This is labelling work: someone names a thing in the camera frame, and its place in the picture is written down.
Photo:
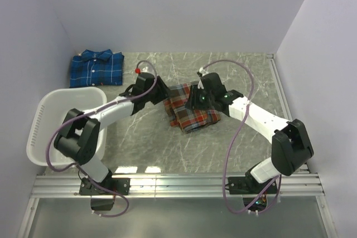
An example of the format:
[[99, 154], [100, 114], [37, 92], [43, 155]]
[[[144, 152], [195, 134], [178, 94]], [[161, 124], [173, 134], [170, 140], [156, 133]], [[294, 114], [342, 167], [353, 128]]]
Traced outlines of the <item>red brown plaid shirt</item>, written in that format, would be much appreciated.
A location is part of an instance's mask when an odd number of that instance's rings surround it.
[[191, 133], [221, 120], [215, 110], [189, 110], [185, 107], [190, 94], [190, 86], [198, 82], [170, 86], [170, 95], [163, 101], [170, 126], [179, 127], [184, 133]]

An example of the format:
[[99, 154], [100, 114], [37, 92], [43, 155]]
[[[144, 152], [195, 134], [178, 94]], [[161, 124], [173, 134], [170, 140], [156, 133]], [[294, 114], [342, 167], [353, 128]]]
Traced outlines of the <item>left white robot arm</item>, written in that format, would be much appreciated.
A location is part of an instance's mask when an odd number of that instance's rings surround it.
[[146, 103], [156, 105], [169, 97], [170, 90], [160, 76], [148, 72], [113, 101], [88, 111], [71, 109], [53, 139], [54, 148], [74, 161], [85, 174], [83, 184], [100, 195], [116, 194], [118, 187], [112, 172], [96, 155], [99, 133], [120, 119], [142, 110]]

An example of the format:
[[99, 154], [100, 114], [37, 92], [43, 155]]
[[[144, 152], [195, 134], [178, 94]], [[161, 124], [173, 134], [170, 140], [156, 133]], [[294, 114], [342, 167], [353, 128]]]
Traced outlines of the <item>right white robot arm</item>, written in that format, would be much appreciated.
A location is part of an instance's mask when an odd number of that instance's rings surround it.
[[244, 194], [259, 193], [272, 178], [290, 176], [314, 155], [306, 127], [298, 119], [280, 118], [253, 104], [242, 93], [228, 91], [215, 72], [198, 72], [185, 105], [191, 110], [216, 110], [237, 119], [271, 144], [271, 156], [246, 171], [238, 188]]

